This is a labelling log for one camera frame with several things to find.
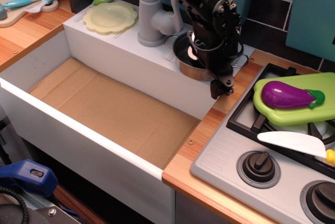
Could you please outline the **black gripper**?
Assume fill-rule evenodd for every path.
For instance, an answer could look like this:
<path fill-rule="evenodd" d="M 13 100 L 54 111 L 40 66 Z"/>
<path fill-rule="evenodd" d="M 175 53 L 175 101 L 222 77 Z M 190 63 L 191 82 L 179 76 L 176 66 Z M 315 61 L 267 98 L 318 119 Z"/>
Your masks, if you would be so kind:
<path fill-rule="evenodd" d="M 193 61 L 197 61 L 212 76 L 210 81 L 210 93 L 213 99 L 221 95 L 230 95 L 234 92 L 235 84 L 231 60 L 222 53 L 223 41 L 216 47 L 208 48 L 207 45 L 195 38 L 193 31 L 186 33 L 190 44 L 188 55 Z"/>

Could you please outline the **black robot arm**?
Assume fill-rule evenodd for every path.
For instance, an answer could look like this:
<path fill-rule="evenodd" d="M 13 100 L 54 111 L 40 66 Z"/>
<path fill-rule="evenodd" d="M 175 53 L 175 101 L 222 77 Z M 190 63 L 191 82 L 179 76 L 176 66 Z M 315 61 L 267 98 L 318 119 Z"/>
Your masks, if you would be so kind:
<path fill-rule="evenodd" d="M 192 20 L 187 37 L 192 53 L 212 75 L 213 99 L 233 93 L 232 61 L 243 54 L 240 40 L 240 15 L 232 0 L 178 0 Z"/>

